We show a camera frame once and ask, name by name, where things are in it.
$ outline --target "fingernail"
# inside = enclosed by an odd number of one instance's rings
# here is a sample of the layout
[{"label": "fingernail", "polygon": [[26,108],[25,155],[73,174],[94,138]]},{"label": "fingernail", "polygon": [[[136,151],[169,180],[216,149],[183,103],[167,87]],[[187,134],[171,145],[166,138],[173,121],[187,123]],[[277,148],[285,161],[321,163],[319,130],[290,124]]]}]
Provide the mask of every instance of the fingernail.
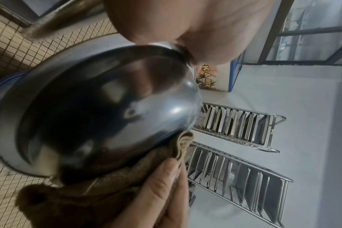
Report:
[{"label": "fingernail", "polygon": [[166,159],[162,166],[162,171],[167,175],[175,175],[178,168],[179,163],[176,159]]}]

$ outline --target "metal bowl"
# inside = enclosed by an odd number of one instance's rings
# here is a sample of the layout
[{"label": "metal bowl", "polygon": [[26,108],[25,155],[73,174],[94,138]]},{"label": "metal bowl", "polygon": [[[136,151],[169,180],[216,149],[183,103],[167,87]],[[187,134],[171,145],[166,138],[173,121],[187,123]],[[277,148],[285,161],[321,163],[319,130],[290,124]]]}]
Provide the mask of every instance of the metal bowl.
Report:
[{"label": "metal bowl", "polygon": [[195,124],[201,95],[179,51],[120,35],[51,57],[0,102],[0,160],[31,176],[92,178]]}]

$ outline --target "white wall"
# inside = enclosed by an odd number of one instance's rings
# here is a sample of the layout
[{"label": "white wall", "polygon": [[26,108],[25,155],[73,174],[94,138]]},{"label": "white wall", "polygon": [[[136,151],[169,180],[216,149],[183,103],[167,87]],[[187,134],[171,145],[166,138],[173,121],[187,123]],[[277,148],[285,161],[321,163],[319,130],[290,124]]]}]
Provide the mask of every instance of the white wall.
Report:
[{"label": "white wall", "polygon": [[[280,154],[198,132],[195,140],[292,178],[282,219],[286,228],[342,227],[342,67],[243,66],[231,93],[202,96],[209,103],[286,116],[272,142]],[[195,194],[191,228],[270,228],[203,189]]]},{"label": "white wall", "polygon": [[264,24],[256,34],[255,38],[251,41],[249,46],[246,48],[244,62],[257,63],[261,54],[261,51],[265,45],[266,39],[269,35],[269,31],[274,22],[276,13],[279,9],[281,0],[276,0],[274,6],[266,18]]}]

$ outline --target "towel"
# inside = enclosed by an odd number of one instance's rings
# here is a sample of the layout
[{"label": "towel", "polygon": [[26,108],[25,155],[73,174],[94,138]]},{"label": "towel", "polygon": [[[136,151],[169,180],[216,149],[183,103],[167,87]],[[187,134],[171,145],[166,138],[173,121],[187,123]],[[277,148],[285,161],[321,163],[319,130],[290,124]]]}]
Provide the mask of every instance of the towel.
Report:
[{"label": "towel", "polygon": [[[143,182],[167,158],[183,161],[194,136],[185,131],[149,151],[131,167],[62,187],[33,184],[20,190],[16,206],[33,228],[97,228],[114,220],[135,198]],[[168,202],[159,215],[160,221]]]}]

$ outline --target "finger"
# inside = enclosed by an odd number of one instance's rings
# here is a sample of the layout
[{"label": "finger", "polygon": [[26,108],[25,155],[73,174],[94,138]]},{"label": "finger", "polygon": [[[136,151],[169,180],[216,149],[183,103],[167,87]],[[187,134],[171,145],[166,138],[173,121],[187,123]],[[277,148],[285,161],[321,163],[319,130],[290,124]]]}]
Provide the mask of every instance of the finger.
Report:
[{"label": "finger", "polygon": [[165,217],[160,222],[159,228],[187,227],[189,217],[189,187],[185,163],[182,163],[181,166],[174,196],[170,201]]},{"label": "finger", "polygon": [[135,200],[116,218],[112,228],[151,228],[162,211],[179,162],[166,159],[146,180]]}]

